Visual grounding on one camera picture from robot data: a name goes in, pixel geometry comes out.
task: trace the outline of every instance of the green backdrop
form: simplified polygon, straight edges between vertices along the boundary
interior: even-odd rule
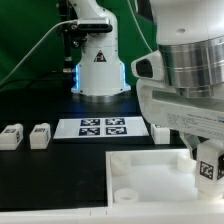
[[[119,57],[126,65],[126,81],[136,84],[130,64],[136,58],[149,53],[132,19],[126,0],[97,0],[98,4],[113,12],[118,19]],[[57,0],[1,0],[0,2],[0,79],[3,79],[39,39],[60,17],[56,9]],[[156,49],[156,27],[138,18],[142,31],[152,47]],[[73,50],[74,61],[80,60],[80,51]],[[63,68],[62,38],[53,32],[31,55],[10,80],[36,78],[45,72]],[[7,88],[24,87],[27,83],[16,83]]]

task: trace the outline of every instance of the robot end effector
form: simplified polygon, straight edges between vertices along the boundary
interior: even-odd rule
[[[224,1],[136,0],[136,6],[157,24],[158,51],[132,63],[143,116],[224,141]]]
[[[108,18],[80,18],[71,24],[71,30],[86,33],[109,33],[113,27]]]

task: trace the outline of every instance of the marker cube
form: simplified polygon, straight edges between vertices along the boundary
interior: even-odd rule
[[[170,144],[170,129],[151,124],[151,135],[156,145],[158,144]]]
[[[223,158],[223,142],[207,140],[198,145],[195,187],[200,199],[223,198],[224,168],[219,158]]]
[[[21,124],[8,125],[0,134],[0,150],[15,150],[23,139]]]
[[[49,124],[35,125],[30,134],[31,149],[46,149],[51,139],[51,128]]]

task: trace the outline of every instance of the black table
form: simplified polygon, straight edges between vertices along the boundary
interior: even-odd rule
[[[175,145],[155,146],[149,136],[51,140],[47,150],[30,150],[36,124],[49,123],[53,136],[62,118],[141,116],[135,90],[109,104],[74,101],[60,89],[11,90],[0,93],[0,105],[0,131],[24,127],[19,148],[0,151],[1,211],[107,206],[106,151],[183,147],[174,134]]]

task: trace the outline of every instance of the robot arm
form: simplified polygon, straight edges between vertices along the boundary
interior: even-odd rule
[[[153,15],[159,48],[132,63],[142,114],[149,123],[180,131],[186,146],[197,148],[198,197],[223,198],[224,1],[136,5],[143,16]],[[200,143],[197,136],[212,140]]]
[[[63,0],[59,1],[57,8],[60,11],[62,22],[66,21],[68,16],[77,22],[67,25],[61,30],[63,35],[69,35],[71,39],[70,44],[73,48],[80,48],[87,41],[87,35],[91,33],[110,33],[113,30],[111,20],[100,13],[93,13],[96,8],[94,1],[77,1],[77,0]]]
[[[76,66],[73,97],[88,102],[110,102],[126,94],[124,64],[118,57],[118,29],[115,15],[100,7],[96,0],[69,0],[77,17],[72,25],[74,38],[81,32],[82,58]]]

